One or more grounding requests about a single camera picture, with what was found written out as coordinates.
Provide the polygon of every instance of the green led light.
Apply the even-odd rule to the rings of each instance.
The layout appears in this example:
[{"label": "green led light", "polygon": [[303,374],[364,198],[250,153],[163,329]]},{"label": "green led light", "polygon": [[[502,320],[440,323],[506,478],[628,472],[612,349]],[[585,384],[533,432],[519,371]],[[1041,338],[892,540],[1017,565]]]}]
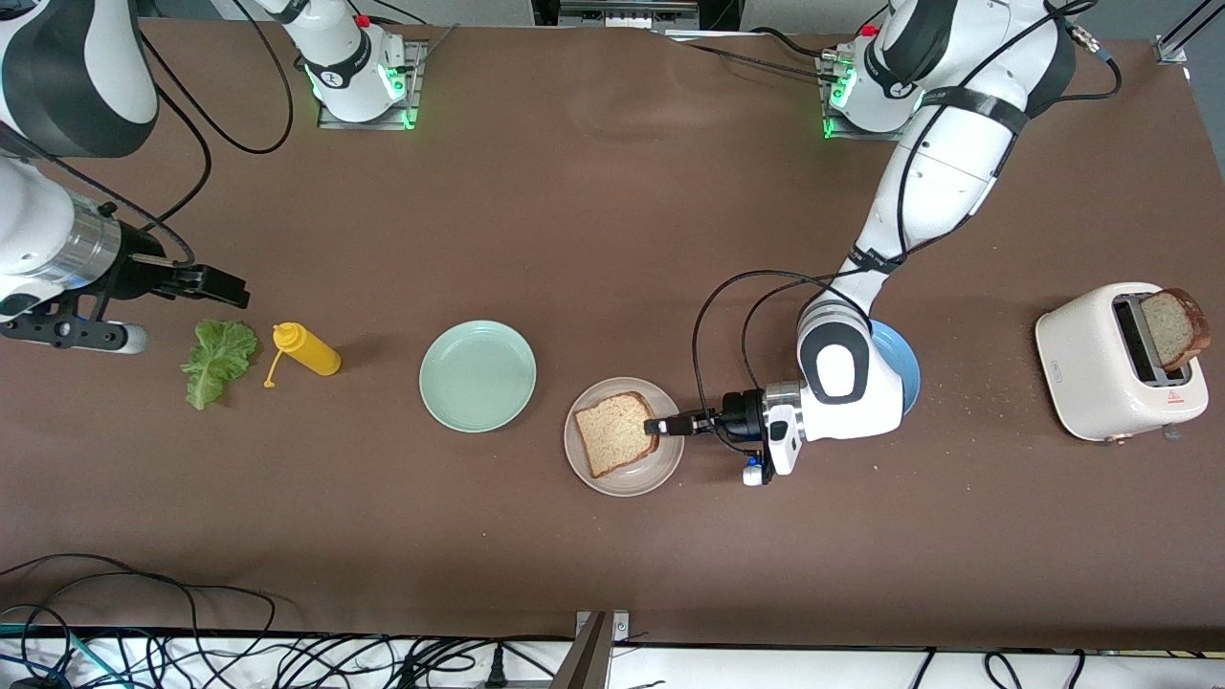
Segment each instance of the green led light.
[{"label": "green led light", "polygon": [[383,80],[383,87],[387,88],[387,94],[392,98],[399,98],[399,93],[396,92],[396,86],[391,82],[391,77],[394,75],[396,72],[393,70],[388,70],[387,67],[379,70],[379,77]]},{"label": "green led light", "polygon": [[829,103],[838,109],[845,108],[846,99],[850,98],[850,89],[855,88],[855,81],[858,78],[855,69],[848,67],[846,76],[838,80],[838,83],[844,83],[844,86],[842,88],[835,88],[833,93],[831,93]]},{"label": "green led light", "polygon": [[310,78],[310,91],[315,94],[315,99],[322,102],[323,97],[318,94],[318,82],[315,81],[315,75],[310,74],[310,70],[307,70],[306,76]]}]

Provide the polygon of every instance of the beige plate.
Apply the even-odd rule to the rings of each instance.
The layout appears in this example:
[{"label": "beige plate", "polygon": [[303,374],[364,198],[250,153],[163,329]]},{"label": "beige plate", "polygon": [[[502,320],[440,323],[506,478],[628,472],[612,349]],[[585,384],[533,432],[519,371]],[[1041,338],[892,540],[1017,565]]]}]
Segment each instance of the beige plate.
[{"label": "beige plate", "polygon": [[642,395],[642,398],[647,401],[647,406],[650,407],[652,418],[670,417],[680,413],[680,409],[676,408],[676,402],[673,402],[673,398],[658,386],[637,378],[610,378],[588,387],[587,392],[583,392],[578,396],[578,400],[575,400],[575,406],[570,407],[570,413],[566,414],[564,440],[570,467],[575,470],[578,478],[583,479],[583,483],[605,495],[633,498],[635,495],[649,493],[668,481],[668,477],[676,471],[676,466],[681,463],[681,451],[685,449],[685,439],[662,436],[659,439],[659,447],[644,459],[600,478],[594,478],[592,468],[587,463],[587,450],[583,447],[583,438],[578,434],[578,422],[575,421],[575,412],[594,407],[600,400],[620,395],[621,392],[637,392]]}]

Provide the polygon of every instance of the lettuce leaf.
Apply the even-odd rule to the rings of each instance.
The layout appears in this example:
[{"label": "lettuce leaf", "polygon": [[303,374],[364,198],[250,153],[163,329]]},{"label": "lettuce leaf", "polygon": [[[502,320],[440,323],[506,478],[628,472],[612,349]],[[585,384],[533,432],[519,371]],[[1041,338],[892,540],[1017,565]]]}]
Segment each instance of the lettuce leaf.
[{"label": "lettuce leaf", "polygon": [[183,364],[187,374],[187,402],[203,409],[216,402],[225,384],[236,380],[251,368],[251,354],[258,340],[255,331],[238,321],[203,320],[196,326],[200,345],[191,348],[191,357]]}]

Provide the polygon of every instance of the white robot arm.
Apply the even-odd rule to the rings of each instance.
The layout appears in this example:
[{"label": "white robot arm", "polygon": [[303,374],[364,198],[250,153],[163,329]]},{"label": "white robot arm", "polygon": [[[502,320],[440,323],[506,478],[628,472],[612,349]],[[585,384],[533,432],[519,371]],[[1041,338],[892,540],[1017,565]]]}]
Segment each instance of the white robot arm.
[{"label": "white robot arm", "polygon": [[[157,93],[130,0],[0,2],[0,335],[135,353],[140,326],[103,319],[109,299],[158,294],[245,308],[245,283],[173,264],[160,243],[2,154],[119,157],[153,130]],[[96,298],[88,318],[78,299]]]},{"label": "white robot arm", "polygon": [[365,123],[405,98],[404,39],[344,0],[256,0],[306,60],[315,96],[338,119]]},{"label": "white robot arm", "polygon": [[[891,10],[880,33],[824,56],[843,65],[828,104],[850,124],[872,134],[913,121],[838,276],[800,315],[804,380],[730,394],[715,414],[733,438],[766,445],[745,468],[750,485],[791,473],[805,441],[902,423],[902,379],[872,341],[872,303],[909,251],[979,210],[1020,130],[1076,70],[1071,25],[1044,0],[894,0]],[[714,430],[707,418],[653,421],[647,432]]]}]

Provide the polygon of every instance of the toaster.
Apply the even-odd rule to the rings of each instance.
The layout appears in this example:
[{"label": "toaster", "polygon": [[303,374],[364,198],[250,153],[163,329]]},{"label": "toaster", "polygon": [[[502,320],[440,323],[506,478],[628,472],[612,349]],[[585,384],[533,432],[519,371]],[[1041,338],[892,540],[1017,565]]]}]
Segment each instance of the toaster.
[{"label": "toaster", "polygon": [[1084,440],[1118,441],[1166,430],[1208,408],[1199,358],[1161,368],[1140,302],[1147,282],[1099,287],[1038,319],[1034,335],[1060,422]]}]

